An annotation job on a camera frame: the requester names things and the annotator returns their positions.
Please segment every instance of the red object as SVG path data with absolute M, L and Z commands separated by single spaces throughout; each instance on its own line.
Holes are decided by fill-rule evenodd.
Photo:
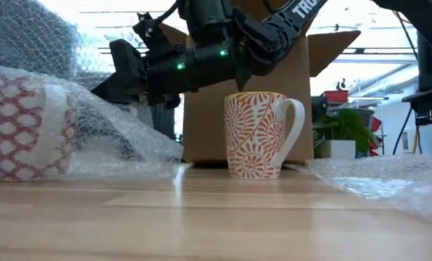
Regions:
M 371 129 L 373 132 L 376 132 L 382 125 L 382 121 L 380 121 L 379 119 L 373 117 L 373 123 L 371 125 Z
M 348 102 L 348 91 L 324 91 L 328 102 Z
M 38 93 L 50 87 L 30 78 L 0 77 L 0 181 L 34 181 L 48 173 L 65 174 L 75 137 L 73 106 L 63 112 L 65 121 L 47 164 L 39 166 L 32 160 L 33 156 L 40 158 L 34 151 L 44 121 L 44 108 L 40 104 L 45 98 Z
M 370 149 L 378 149 L 377 144 L 375 144 L 375 143 L 373 143 L 373 142 L 370 142 L 370 143 L 369 143 L 369 147 L 370 147 Z

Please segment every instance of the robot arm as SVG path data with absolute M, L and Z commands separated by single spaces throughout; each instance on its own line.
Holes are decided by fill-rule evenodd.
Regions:
M 252 75 L 267 75 L 288 54 L 303 27 L 327 0 L 289 0 L 270 16 L 253 20 L 231 0 L 176 0 L 163 16 L 138 14 L 133 26 L 149 51 L 144 57 L 128 42 L 110 43 L 116 72 L 92 92 L 108 102 L 130 103 L 145 96 L 150 105 L 179 104 L 179 94 L 235 80 L 238 90 Z M 428 0 L 373 0 L 402 12 L 432 44 L 432 6 Z M 173 44 L 159 24 L 178 9 L 194 47 Z

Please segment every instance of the table surface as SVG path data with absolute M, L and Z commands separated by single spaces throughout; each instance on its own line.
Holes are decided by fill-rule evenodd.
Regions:
M 0 260 L 432 260 L 432 223 L 313 175 L 0 183 Z

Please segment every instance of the white pot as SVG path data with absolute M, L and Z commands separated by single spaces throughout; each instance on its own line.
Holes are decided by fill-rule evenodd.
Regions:
M 320 156 L 338 160 L 350 160 L 356 157 L 356 141 L 324 141 L 320 145 Z

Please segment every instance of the ceramic mug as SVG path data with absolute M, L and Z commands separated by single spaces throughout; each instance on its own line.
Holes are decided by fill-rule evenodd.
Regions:
M 272 92 L 246 92 L 225 98 L 224 121 L 230 176 L 268 180 L 280 175 L 281 165 L 304 124 L 304 106 Z M 286 111 L 295 121 L 286 137 Z
M 0 181 L 65 174 L 75 116 L 63 87 L 35 78 L 0 76 Z

